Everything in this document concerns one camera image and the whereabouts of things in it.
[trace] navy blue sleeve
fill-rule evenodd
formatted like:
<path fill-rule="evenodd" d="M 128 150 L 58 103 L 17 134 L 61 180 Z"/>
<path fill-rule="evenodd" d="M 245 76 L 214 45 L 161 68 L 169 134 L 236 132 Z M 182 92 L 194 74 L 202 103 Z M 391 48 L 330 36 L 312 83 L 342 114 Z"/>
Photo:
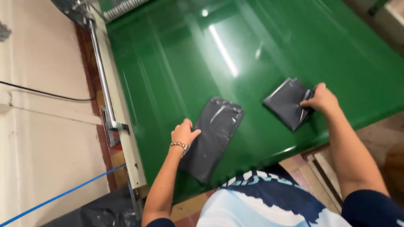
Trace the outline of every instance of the navy blue sleeve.
<path fill-rule="evenodd" d="M 153 220 L 146 227 L 175 227 L 175 225 L 170 219 L 160 218 Z"/>
<path fill-rule="evenodd" d="M 404 215 L 391 198 L 372 190 L 349 194 L 342 205 L 341 216 L 353 227 L 404 227 Z"/>

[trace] beige wall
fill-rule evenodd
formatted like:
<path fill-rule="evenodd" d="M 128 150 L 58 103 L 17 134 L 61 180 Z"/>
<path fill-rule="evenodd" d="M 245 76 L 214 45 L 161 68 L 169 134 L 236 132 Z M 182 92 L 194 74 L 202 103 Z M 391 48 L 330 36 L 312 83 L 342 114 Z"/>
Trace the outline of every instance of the beige wall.
<path fill-rule="evenodd" d="M 49 0 L 2 0 L 0 80 L 89 98 L 73 23 Z M 0 85 L 0 223 L 106 171 L 90 103 Z M 105 177 L 9 226 L 44 224 L 109 192 Z"/>

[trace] black trash bag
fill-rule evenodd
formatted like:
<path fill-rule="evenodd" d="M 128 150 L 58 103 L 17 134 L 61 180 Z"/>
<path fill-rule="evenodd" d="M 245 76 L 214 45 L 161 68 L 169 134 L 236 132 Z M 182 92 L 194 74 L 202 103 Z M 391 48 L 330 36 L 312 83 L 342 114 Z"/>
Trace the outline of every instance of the black trash bag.
<path fill-rule="evenodd" d="M 40 227 L 140 227 L 128 186 L 96 199 Z"/>
<path fill-rule="evenodd" d="M 300 106 L 300 102 L 314 97 L 314 92 L 307 89 L 298 79 L 288 78 L 263 104 L 272 110 L 280 120 L 295 131 L 314 109 Z"/>
<path fill-rule="evenodd" d="M 207 183 L 243 116 L 241 106 L 222 98 L 211 98 L 192 128 L 193 131 L 200 129 L 201 134 L 181 159 L 180 169 Z"/>

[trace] green conveyor belt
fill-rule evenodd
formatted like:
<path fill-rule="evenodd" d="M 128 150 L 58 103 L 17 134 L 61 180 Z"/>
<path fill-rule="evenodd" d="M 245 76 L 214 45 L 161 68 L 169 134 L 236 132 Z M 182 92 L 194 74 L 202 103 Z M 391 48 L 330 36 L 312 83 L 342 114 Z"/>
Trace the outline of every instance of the green conveyor belt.
<path fill-rule="evenodd" d="M 174 203 L 328 142 L 321 113 L 291 132 L 262 106 L 288 77 L 327 83 L 355 129 L 404 109 L 403 60 L 340 1 L 151 0 L 107 29 L 149 185 L 209 98 L 246 112 L 210 184 L 179 171 Z"/>

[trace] blue strap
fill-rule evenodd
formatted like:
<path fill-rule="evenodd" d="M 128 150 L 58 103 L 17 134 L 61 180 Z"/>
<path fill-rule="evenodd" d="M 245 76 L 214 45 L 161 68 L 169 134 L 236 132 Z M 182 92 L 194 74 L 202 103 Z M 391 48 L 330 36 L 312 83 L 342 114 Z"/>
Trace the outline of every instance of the blue strap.
<path fill-rule="evenodd" d="M 8 221 L 6 221 L 6 222 L 0 224 L 0 227 L 6 226 L 6 225 L 10 224 L 11 222 L 13 222 L 13 221 L 15 221 L 15 220 L 21 218 L 22 216 L 25 216 L 25 215 L 31 213 L 32 211 L 34 211 L 34 210 L 40 208 L 41 206 L 44 206 L 44 205 L 46 205 L 46 204 L 52 202 L 53 200 L 57 200 L 57 199 L 59 199 L 60 197 L 62 197 L 62 196 L 64 196 L 64 195 L 67 195 L 67 194 L 69 194 L 70 192 L 75 191 L 75 190 L 77 190 L 77 189 L 83 187 L 84 185 L 87 185 L 87 184 L 89 184 L 89 183 L 91 183 L 91 182 L 97 180 L 98 178 L 100 178 L 100 177 L 102 177 L 102 176 L 105 176 L 105 175 L 107 175 L 107 174 L 109 174 L 109 173 L 112 173 L 113 171 L 115 171 L 115 170 L 117 170 L 117 169 L 119 169 L 119 168 L 121 168 L 121 167 L 124 167 L 125 165 L 126 165 L 126 164 L 122 164 L 122 165 L 120 165 L 120 166 L 118 166 L 118 167 L 115 167 L 115 168 L 111 169 L 110 171 L 107 171 L 107 172 L 105 172 L 105 173 L 103 173 L 103 174 L 101 174 L 101 175 L 99 175 L 99 176 L 94 177 L 93 179 L 91 179 L 91 180 L 89 180 L 89 181 L 87 181 L 87 182 L 82 183 L 81 185 L 79 185 L 79 186 L 77 186 L 77 187 L 75 187 L 75 188 L 70 189 L 70 190 L 67 191 L 67 192 L 64 192 L 64 193 L 62 193 L 62 194 L 60 194 L 60 195 L 58 195 L 58 196 L 55 196 L 55 197 L 51 198 L 50 200 L 45 201 L 45 202 L 43 202 L 43 203 L 41 203 L 41 204 L 39 204 L 39 205 L 37 205 L 37 206 L 35 206 L 35 207 L 33 207 L 33 208 L 31 208 L 31 209 L 29 209 L 29 210 L 23 212 L 23 213 L 21 213 L 21 214 L 15 216 L 15 217 L 13 217 L 12 219 L 10 219 L 10 220 L 8 220 Z"/>

